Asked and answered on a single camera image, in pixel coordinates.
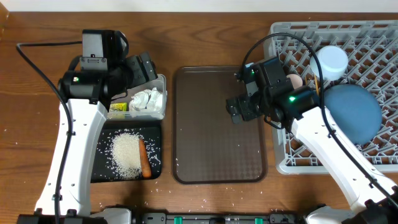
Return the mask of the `pink cup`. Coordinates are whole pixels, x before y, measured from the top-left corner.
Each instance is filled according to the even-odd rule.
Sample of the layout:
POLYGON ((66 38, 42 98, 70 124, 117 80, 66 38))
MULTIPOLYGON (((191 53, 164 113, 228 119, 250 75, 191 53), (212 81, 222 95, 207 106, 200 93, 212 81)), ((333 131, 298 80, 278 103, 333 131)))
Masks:
POLYGON ((293 88, 294 89, 298 89, 301 86, 303 86, 303 80, 302 78, 297 75, 297 74, 288 74, 287 78, 290 79, 290 81, 292 82, 293 88))

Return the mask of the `silver yellow snack wrapper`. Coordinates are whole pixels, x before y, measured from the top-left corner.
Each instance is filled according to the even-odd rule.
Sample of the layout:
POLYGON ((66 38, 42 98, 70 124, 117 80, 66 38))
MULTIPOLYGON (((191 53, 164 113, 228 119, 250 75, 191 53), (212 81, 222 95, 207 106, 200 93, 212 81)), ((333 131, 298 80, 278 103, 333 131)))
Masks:
POLYGON ((126 112, 127 103, 111 103, 109 107, 109 112, 126 112))

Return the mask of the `white napkin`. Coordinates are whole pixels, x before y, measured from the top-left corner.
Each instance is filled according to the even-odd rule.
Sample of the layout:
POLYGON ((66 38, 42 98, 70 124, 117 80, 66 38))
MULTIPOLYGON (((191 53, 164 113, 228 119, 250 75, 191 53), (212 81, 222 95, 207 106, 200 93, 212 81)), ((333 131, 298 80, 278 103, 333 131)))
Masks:
POLYGON ((163 108, 164 96, 156 87, 142 90, 131 97, 129 111, 158 112, 163 108))

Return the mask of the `light blue rice bowl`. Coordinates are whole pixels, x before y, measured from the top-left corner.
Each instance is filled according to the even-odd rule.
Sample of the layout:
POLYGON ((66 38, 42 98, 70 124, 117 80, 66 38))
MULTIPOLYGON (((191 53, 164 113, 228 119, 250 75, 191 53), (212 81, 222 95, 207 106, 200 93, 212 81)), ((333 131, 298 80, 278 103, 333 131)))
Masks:
POLYGON ((348 56, 343 49, 329 45, 318 50, 316 56, 320 62, 324 80, 335 81, 345 74, 348 56))

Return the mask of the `dark blue plate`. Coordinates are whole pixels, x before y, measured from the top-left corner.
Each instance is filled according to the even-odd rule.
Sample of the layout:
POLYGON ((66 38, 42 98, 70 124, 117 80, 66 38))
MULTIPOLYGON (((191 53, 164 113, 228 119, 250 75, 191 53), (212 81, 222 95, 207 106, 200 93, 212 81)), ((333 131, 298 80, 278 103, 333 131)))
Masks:
POLYGON ((325 92, 325 106, 349 140, 371 141, 381 128, 382 112, 375 97, 358 85, 336 85, 325 92))

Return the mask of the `orange carrot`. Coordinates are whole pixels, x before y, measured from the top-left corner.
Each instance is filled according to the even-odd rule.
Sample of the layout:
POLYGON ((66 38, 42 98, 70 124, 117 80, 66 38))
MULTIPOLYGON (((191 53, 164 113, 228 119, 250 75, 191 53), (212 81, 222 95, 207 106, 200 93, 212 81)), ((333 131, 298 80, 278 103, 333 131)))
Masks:
POLYGON ((151 171, 151 166, 149 164, 149 160, 147 157, 146 146, 142 139, 139 140, 139 153, 140 153, 140 160, 141 160, 142 176, 145 179, 149 179, 152 176, 152 171, 151 171))

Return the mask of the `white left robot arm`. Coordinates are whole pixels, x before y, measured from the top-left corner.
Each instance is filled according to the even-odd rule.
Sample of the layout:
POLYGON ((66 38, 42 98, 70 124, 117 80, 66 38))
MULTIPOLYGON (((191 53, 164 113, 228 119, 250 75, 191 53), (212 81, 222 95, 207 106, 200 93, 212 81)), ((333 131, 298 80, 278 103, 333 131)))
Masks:
POLYGON ((112 99, 155 80, 147 52, 130 56, 126 36, 118 30, 82 32, 82 55, 70 63, 54 85, 16 46, 21 57, 47 82, 60 101, 60 126, 46 185, 34 213, 19 215, 28 223, 135 223, 132 210, 121 206, 91 213, 90 183, 97 142, 112 99))

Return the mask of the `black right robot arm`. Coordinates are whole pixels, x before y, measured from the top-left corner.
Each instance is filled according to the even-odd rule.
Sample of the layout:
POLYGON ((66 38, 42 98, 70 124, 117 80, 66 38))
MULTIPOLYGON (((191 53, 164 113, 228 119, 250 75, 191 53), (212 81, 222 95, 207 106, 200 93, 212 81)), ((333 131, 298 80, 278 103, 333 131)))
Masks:
POLYGON ((318 207, 303 216, 304 223, 397 223, 397 184, 357 150, 310 87, 294 88, 277 57, 242 65, 236 78, 246 92, 226 102, 233 123, 262 116, 293 134, 320 160, 349 203, 349 210, 318 207))

